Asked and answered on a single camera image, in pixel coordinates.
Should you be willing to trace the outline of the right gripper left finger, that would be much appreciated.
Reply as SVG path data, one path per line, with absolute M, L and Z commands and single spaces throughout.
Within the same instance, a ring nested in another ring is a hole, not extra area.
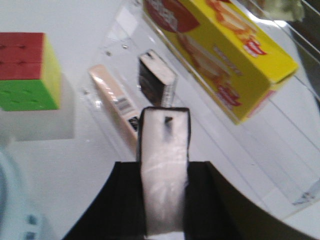
M 142 240 L 146 234 L 138 162 L 117 161 L 104 186 L 66 240 Z

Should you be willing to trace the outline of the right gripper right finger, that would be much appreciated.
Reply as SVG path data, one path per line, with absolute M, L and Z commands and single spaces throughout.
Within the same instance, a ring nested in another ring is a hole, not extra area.
M 210 162 L 188 164 L 186 240 L 291 240 L 292 230 L 241 195 Z

